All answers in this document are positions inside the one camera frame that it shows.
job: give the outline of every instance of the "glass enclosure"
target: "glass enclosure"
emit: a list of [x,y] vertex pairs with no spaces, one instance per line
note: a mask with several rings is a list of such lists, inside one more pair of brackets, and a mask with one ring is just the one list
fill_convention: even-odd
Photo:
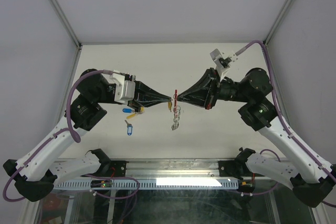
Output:
[[[253,197],[242,197],[235,189],[219,187],[153,186],[155,178],[166,176],[187,176],[195,180],[200,177],[210,177],[218,180],[222,185],[225,185],[222,181],[230,181],[228,185],[242,185],[241,181],[234,178],[219,177],[218,165],[214,161],[193,161],[193,165],[190,165],[190,161],[186,161],[185,164],[184,161],[178,163],[175,168],[166,169],[166,166],[171,167],[171,161],[128,162],[126,175],[141,181],[140,190],[128,199],[114,200],[94,196],[88,189],[79,190],[77,184],[68,183],[70,187],[67,190],[56,189],[39,203],[35,223],[315,223],[312,210],[301,203],[290,189],[282,185],[278,185],[270,193]],[[97,183],[96,180],[88,178],[86,180],[89,180],[90,187]],[[264,177],[256,177],[255,180],[246,177],[244,182],[246,182],[245,186],[255,187],[254,193],[269,190],[275,185],[274,181]],[[129,188],[120,187],[117,180],[103,182],[100,187],[96,187],[95,184],[94,188],[112,197],[123,197],[133,192]]]

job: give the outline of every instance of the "white backdrop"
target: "white backdrop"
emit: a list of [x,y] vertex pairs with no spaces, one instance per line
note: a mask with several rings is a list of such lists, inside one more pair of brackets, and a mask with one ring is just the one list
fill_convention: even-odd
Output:
[[[120,70],[137,76],[154,90],[172,96],[193,85],[209,67],[215,67],[209,53],[237,51],[245,44],[147,44],[84,46],[75,80],[88,68]],[[240,81],[254,67],[266,69],[258,46],[239,57],[228,76]],[[79,157],[86,151],[102,148],[111,158],[229,158],[240,147],[255,150],[275,149],[267,139],[240,119],[242,103],[218,101],[212,110],[180,103],[180,128],[171,130],[173,113],[166,103],[145,109],[130,123],[133,135],[127,136],[121,105],[102,104],[108,114],[62,155]]]

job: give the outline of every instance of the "key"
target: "key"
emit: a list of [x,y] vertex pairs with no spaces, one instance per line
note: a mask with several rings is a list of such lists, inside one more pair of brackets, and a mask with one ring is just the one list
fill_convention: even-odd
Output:
[[127,124],[127,135],[130,136],[130,135],[132,135],[132,132],[133,132],[133,126],[132,126],[132,124],[127,122],[127,120],[125,120],[125,122]]

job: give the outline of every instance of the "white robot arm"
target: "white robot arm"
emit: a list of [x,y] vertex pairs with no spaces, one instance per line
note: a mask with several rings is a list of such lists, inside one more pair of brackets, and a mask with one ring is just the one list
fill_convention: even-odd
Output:
[[178,95],[177,100],[211,109],[217,100],[246,103],[238,110],[243,121],[269,139],[291,161],[284,164],[263,157],[251,149],[244,149],[235,158],[236,164],[224,170],[244,170],[262,174],[292,189],[306,205],[316,207],[336,184],[336,168],[306,144],[287,124],[278,108],[266,99],[273,87],[265,70],[251,69],[240,82],[226,77],[237,55],[218,49],[211,53],[216,69],[207,69],[191,88]]
[[[102,74],[109,74],[109,83]],[[77,89],[80,95],[71,104],[71,97]],[[27,198],[37,201],[47,196],[54,186],[85,174],[106,175],[110,169],[110,158],[101,150],[88,151],[82,158],[55,163],[55,160],[80,137],[90,131],[107,112],[99,103],[126,104],[139,112],[170,97],[149,88],[135,80],[135,76],[118,71],[85,71],[70,90],[66,115],[54,129],[29,153],[19,160],[9,159],[3,165],[11,177],[6,184],[3,197],[7,201]],[[20,199],[9,199],[6,191],[15,180],[15,187],[23,195]]]

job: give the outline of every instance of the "metal frame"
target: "metal frame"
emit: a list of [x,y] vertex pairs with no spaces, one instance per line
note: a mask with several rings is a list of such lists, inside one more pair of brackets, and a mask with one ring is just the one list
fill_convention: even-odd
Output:
[[276,33],[276,31],[278,30],[281,22],[283,21],[284,17],[286,16],[286,14],[288,13],[288,11],[290,10],[290,8],[292,7],[294,0],[285,0],[285,3],[283,4],[275,22],[272,25],[271,30],[269,31],[266,39],[265,39],[265,45],[268,45],[269,42],[272,40],[273,35]]
[[78,40],[78,37],[76,36],[73,28],[70,25],[69,20],[67,19],[67,16],[64,14],[62,8],[60,7],[57,0],[49,0],[51,6],[53,7],[56,15],[58,16],[59,20],[61,21],[62,25],[64,26],[65,30],[69,34],[72,42],[76,45],[76,47],[79,49],[81,47],[81,43]]

